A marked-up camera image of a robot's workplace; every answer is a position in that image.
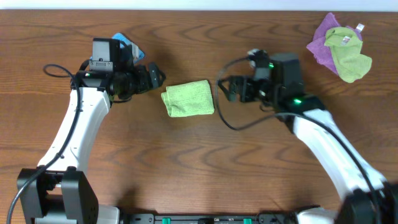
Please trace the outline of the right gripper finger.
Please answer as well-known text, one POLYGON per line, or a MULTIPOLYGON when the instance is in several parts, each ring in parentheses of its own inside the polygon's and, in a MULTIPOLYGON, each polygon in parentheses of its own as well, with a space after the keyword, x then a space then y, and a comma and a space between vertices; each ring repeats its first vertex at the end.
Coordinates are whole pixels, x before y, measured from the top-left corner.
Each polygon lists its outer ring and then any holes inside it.
POLYGON ((226 78, 222 78, 218 80, 218 85, 223 85, 224 82, 227 82, 228 85, 238 85, 239 84, 239 76, 228 76, 226 78))
POLYGON ((218 87, 221 89, 221 91, 224 93, 225 97, 227 98, 228 101, 230 102, 235 102, 237 99, 237 85, 234 82, 227 81, 228 86, 225 87, 223 85, 225 81, 221 81, 218 83, 218 87))

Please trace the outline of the light green cloth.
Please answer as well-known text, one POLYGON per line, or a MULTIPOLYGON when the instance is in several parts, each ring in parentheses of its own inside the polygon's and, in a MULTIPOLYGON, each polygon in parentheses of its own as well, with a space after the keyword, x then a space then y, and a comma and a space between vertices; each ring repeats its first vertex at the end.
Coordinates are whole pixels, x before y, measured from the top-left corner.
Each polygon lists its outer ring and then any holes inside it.
POLYGON ((215 112, 208 80, 167 86, 161 93, 167 113, 172 118, 208 115, 215 112))

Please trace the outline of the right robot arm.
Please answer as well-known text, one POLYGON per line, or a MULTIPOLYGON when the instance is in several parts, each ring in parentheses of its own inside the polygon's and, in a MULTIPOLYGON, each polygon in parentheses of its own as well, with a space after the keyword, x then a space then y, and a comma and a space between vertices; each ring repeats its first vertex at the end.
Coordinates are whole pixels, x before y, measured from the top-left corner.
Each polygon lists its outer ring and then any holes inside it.
POLYGON ((286 223, 397 223, 397 184, 391 184, 345 138, 321 100, 306 93, 298 57, 254 49, 227 63, 215 90, 228 101, 258 101, 318 159, 342 201, 335 212, 319 206, 296 210, 286 223))

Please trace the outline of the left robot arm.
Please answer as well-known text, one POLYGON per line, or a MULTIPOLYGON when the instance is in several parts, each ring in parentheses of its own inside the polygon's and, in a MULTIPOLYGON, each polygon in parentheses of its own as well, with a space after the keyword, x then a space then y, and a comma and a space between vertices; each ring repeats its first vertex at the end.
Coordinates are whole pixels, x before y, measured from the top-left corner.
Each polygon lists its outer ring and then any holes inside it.
POLYGON ((162 86, 154 63, 139 65, 140 48, 122 34, 93 39, 91 57, 70 79, 70 101, 58 133, 34 169, 22 169, 13 203, 26 223, 128 223, 118 207, 100 205, 86 177, 98 130, 111 107, 162 86))

